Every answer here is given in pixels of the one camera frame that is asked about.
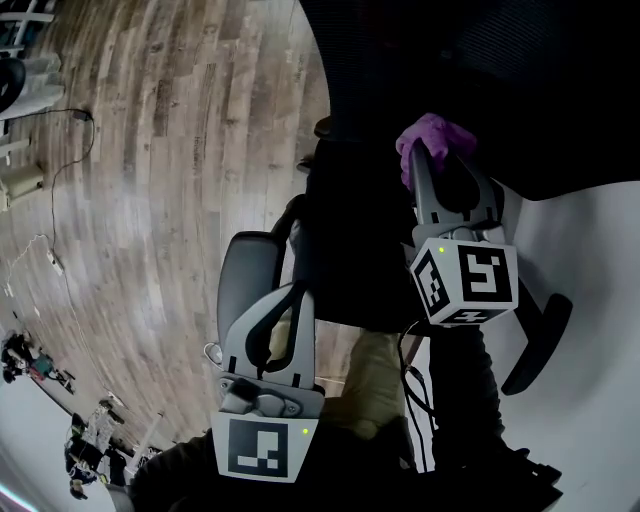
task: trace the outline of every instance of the white wall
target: white wall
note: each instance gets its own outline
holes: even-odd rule
[[[85,488],[89,500],[77,501],[69,494],[63,449],[71,418],[30,378],[20,377],[0,387],[0,411],[0,449],[26,476],[30,490],[46,500],[41,510],[113,511],[100,483]]]
[[[534,297],[564,293],[574,311],[539,378],[502,397],[505,440],[563,472],[557,511],[628,512],[640,495],[640,183],[524,201],[515,244],[521,273],[542,283]],[[513,314],[483,330],[502,385],[524,335]]]

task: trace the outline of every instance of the gloved hand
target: gloved hand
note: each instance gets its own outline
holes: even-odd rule
[[[444,171],[444,161],[451,147],[457,154],[469,157],[478,145],[475,135],[436,114],[425,114],[409,126],[396,141],[396,151],[402,155],[402,183],[412,190],[409,175],[409,155],[416,140],[422,140],[433,158],[437,172]]]

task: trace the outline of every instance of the wooden floor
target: wooden floor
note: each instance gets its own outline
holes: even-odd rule
[[[60,55],[56,107],[87,108],[96,122],[90,157],[55,188],[56,252],[81,329],[42,238],[13,270],[15,311],[84,393],[124,400],[131,439],[160,410],[186,439],[216,403],[202,349],[217,339],[229,240],[269,229],[304,190],[295,163],[328,113],[321,60],[294,0],[59,5],[31,55]],[[51,114],[15,123],[13,138],[24,134],[34,146],[13,165],[37,161],[50,185],[88,147],[91,124]],[[5,279],[38,233],[53,233],[49,190],[0,214]],[[356,335],[319,326],[319,376],[343,378]]]

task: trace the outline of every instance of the black cable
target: black cable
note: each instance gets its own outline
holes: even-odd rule
[[[420,370],[418,370],[415,366],[409,366],[408,368],[409,373],[411,375],[413,375],[415,377],[415,379],[420,383],[420,387],[422,388],[422,393],[424,395],[424,401],[427,404],[427,406],[431,407],[431,403],[429,402],[429,393],[427,393],[427,385],[424,382],[424,376],[422,375],[422,373],[420,373]],[[431,435],[435,435],[435,431],[436,431],[436,427],[433,423],[433,415],[431,413],[429,414],[429,426],[431,427]]]
[[[404,338],[407,335],[407,333],[411,329],[413,329],[421,321],[422,320],[416,320],[411,325],[406,327],[402,331],[402,333],[400,334],[400,337],[398,338],[398,356],[400,357],[400,379],[402,380],[402,389],[404,390],[404,396],[405,396],[405,399],[407,401],[407,408],[409,409],[409,414],[411,415],[411,419],[413,420],[413,426],[415,427],[416,432],[418,433],[418,439],[420,440],[420,452],[422,454],[422,467],[424,468],[424,471],[426,472],[427,471],[427,456],[426,456],[425,450],[424,450],[424,439],[422,437],[422,431],[420,430],[420,426],[418,425],[418,420],[416,420],[416,416],[413,413],[413,407],[411,406],[411,400],[409,400],[409,396],[413,393],[413,391],[411,390],[411,388],[409,387],[409,384],[407,383],[407,378],[405,376],[405,373],[407,371],[407,365],[404,362],[404,356],[402,355],[402,340],[404,340]]]
[[[66,164],[64,164],[62,167],[60,167],[55,174],[53,175],[53,181],[51,183],[51,224],[53,227],[53,240],[51,242],[51,252],[53,252],[55,254],[55,248],[56,248],[56,211],[55,211],[55,207],[54,207],[54,189],[56,186],[56,180],[58,178],[58,175],[65,170],[67,167],[70,167],[74,164],[78,164],[80,162],[82,162],[83,160],[85,160],[90,154],[91,154],[91,150],[93,149],[93,144],[96,140],[96,122],[93,119],[93,116],[91,115],[91,112],[87,111],[87,110],[83,110],[81,108],[61,108],[61,109],[52,109],[52,110],[45,110],[44,112],[34,112],[33,114],[25,114],[24,116],[18,116],[18,117],[12,117],[11,121],[14,121],[16,119],[24,119],[26,117],[35,117],[35,116],[44,116],[47,114],[55,114],[57,112],[75,112],[77,114],[82,114],[82,117],[76,116],[76,119],[80,120],[80,121],[91,121],[91,142],[89,143],[89,148],[82,153],[82,155],[80,156],[80,158],[77,158],[76,160],[73,160],[71,162],[68,162]]]
[[[407,371],[407,366],[404,366],[404,370],[403,372]],[[429,404],[426,404],[425,402],[422,401],[422,399],[415,394],[415,392],[413,391],[413,389],[411,389],[409,387],[409,385],[406,382],[406,377],[404,376],[404,373],[402,374],[402,383],[404,385],[404,389],[405,389],[405,394],[408,395],[409,398],[411,398],[411,400],[413,400],[415,402],[415,404],[420,407],[420,409],[422,409],[424,412],[426,412],[429,416],[436,416],[435,411],[431,408],[431,406]]]

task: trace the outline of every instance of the chair armrest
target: chair armrest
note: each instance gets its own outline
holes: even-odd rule
[[[538,377],[551,359],[569,323],[573,303],[554,293],[544,311],[540,311],[521,279],[518,280],[520,304],[516,316],[527,336],[527,346],[502,385],[505,395],[522,393]]]
[[[253,304],[280,286],[286,242],[271,233],[245,231],[233,237],[220,272],[218,340]]]

